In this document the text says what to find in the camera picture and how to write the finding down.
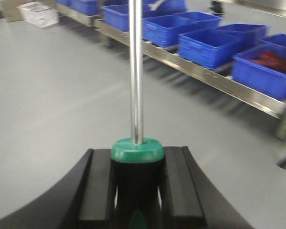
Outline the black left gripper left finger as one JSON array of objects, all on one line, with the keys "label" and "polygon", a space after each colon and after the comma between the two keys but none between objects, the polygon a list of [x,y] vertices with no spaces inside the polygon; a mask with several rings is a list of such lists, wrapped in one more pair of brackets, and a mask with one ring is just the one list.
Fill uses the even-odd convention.
[{"label": "black left gripper left finger", "polygon": [[41,196],[0,219],[0,229],[108,229],[114,206],[109,149],[89,149]]}]

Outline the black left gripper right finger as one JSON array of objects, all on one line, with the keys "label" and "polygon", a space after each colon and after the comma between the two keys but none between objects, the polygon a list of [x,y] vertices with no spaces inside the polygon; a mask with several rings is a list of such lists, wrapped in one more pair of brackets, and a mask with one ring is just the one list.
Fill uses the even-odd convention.
[{"label": "black left gripper right finger", "polygon": [[198,166],[188,147],[166,146],[164,153],[163,228],[252,228]]}]

